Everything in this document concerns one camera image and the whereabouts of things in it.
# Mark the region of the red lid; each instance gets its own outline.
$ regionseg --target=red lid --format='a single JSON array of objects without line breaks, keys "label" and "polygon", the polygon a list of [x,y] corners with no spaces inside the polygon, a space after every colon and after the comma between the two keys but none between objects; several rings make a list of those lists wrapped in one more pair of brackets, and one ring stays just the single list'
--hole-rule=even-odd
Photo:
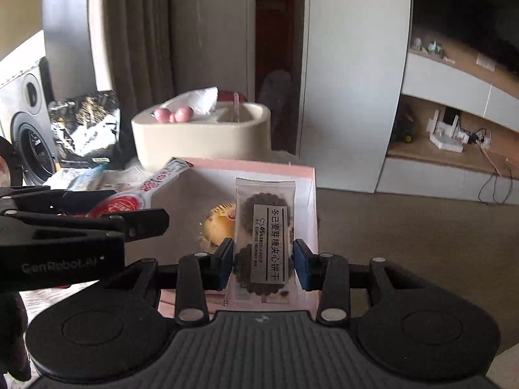
[{"label": "red lid", "polygon": [[[240,102],[247,102],[247,98],[245,95],[238,93],[240,96]],[[218,90],[218,101],[219,102],[233,102],[234,101],[234,92],[230,90]]]},{"label": "red lid", "polygon": [[132,194],[109,197],[98,203],[88,214],[91,218],[98,218],[103,214],[125,212],[128,210],[140,210],[144,207],[143,200]]}]

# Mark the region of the cable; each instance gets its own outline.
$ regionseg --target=cable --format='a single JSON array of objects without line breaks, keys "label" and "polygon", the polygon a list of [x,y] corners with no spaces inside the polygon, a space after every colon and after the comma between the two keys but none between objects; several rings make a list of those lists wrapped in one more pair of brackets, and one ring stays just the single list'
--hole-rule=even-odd
[{"label": "cable", "polygon": [[[483,151],[483,148],[481,147],[481,142],[479,142],[477,144],[479,146],[479,150],[481,151],[481,153],[483,155],[485,155],[485,152]],[[508,198],[510,197],[510,195],[512,194],[512,189],[513,189],[513,185],[514,185],[514,180],[513,180],[513,177],[512,177],[512,170],[510,169],[510,167],[508,166],[508,164],[506,164],[507,166],[507,169],[508,169],[508,172],[510,174],[510,187],[508,187],[508,192],[507,192],[507,195],[505,196],[505,198],[499,202],[496,200],[496,186],[497,186],[497,175],[499,174],[499,171],[497,171],[497,168],[495,166],[495,164],[490,160],[489,156],[486,155],[486,159],[487,161],[490,162],[490,164],[492,165],[492,167],[494,168],[494,172],[492,172],[492,174],[490,175],[489,179],[486,180],[485,184],[481,186],[481,188],[479,189],[479,193],[477,194],[477,199],[483,203],[484,205],[487,205],[487,206],[490,206],[492,205],[492,203],[487,203],[487,202],[484,202],[483,200],[481,200],[481,192],[483,191],[483,189],[486,187],[486,185],[488,183],[490,183],[490,181],[494,178],[494,191],[492,192],[492,200],[494,201],[494,203],[497,203],[499,205],[503,205],[507,200]]]}]

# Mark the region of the wall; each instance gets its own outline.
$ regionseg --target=wall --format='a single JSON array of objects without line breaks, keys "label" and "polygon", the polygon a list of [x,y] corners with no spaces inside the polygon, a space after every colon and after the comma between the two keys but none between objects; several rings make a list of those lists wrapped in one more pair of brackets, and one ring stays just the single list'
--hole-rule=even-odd
[{"label": "wall", "polygon": [[292,92],[291,121],[297,124],[295,137],[295,154],[299,156],[303,120],[304,86],[306,83],[306,57],[308,48],[308,13],[310,0],[294,1],[294,47],[292,54]]},{"label": "wall", "polygon": [[375,191],[400,97],[411,0],[310,0],[300,158],[319,187]]},{"label": "wall", "polygon": [[173,83],[177,93],[216,86],[254,100],[255,0],[172,0]]},{"label": "wall", "polygon": [[42,0],[0,0],[0,60],[42,29]]}]

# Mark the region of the pink packaging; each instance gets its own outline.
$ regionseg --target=pink packaging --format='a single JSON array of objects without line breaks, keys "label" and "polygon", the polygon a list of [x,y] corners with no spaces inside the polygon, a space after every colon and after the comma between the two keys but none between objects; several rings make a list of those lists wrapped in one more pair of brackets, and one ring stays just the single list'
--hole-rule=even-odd
[{"label": "pink packaging", "polygon": [[159,172],[142,183],[141,187],[126,190],[107,197],[98,203],[87,216],[98,218],[102,214],[151,208],[153,194],[161,187],[178,178],[192,165],[183,159],[172,158]]}]

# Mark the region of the plastic bag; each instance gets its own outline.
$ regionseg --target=plastic bag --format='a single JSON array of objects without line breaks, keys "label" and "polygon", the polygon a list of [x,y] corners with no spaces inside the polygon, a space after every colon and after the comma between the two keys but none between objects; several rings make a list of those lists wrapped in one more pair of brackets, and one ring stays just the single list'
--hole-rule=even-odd
[{"label": "plastic bag", "polygon": [[108,164],[105,163],[86,170],[83,174],[72,180],[68,189],[72,191],[97,190],[107,166]]},{"label": "plastic bag", "polygon": [[233,302],[289,304],[295,182],[236,179]]},{"label": "plastic bag", "polygon": [[112,90],[51,102],[48,113],[63,168],[92,168],[123,158],[119,99]]}]

